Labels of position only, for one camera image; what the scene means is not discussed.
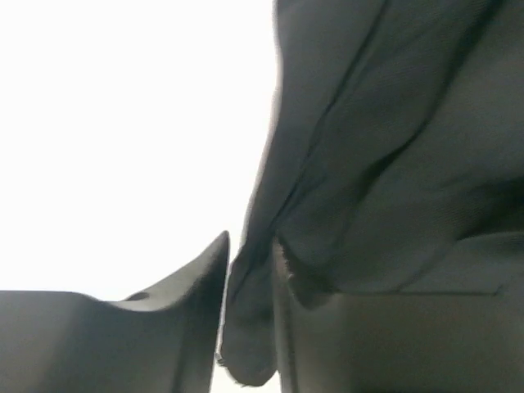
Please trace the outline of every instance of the gray surface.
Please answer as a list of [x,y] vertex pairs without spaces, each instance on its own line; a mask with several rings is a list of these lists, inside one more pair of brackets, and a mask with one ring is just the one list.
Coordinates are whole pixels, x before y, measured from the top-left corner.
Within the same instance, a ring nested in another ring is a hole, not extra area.
[[228,246],[123,302],[0,291],[2,393],[207,393]]
[[284,252],[273,275],[283,392],[524,391],[524,318],[497,296],[333,293]]

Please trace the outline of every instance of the small hole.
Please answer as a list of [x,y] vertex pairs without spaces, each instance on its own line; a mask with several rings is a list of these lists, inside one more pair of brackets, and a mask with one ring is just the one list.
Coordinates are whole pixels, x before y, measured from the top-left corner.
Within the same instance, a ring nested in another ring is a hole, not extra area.
[[145,300],[149,298],[149,293],[139,292],[127,298],[127,301]]

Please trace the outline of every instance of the bright white background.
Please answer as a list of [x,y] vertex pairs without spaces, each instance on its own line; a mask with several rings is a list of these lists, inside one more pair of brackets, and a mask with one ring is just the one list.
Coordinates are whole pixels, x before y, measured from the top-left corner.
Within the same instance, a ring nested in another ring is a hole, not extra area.
[[271,1],[0,2],[0,289],[119,300],[234,255],[277,79]]

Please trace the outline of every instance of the dark cloth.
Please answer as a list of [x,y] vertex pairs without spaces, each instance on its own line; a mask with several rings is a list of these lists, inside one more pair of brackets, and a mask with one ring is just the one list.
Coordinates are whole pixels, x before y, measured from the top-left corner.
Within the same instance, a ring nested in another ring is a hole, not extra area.
[[275,233],[347,293],[503,296],[524,273],[524,2],[280,0],[277,23],[280,112],[220,349],[252,386],[276,368]]

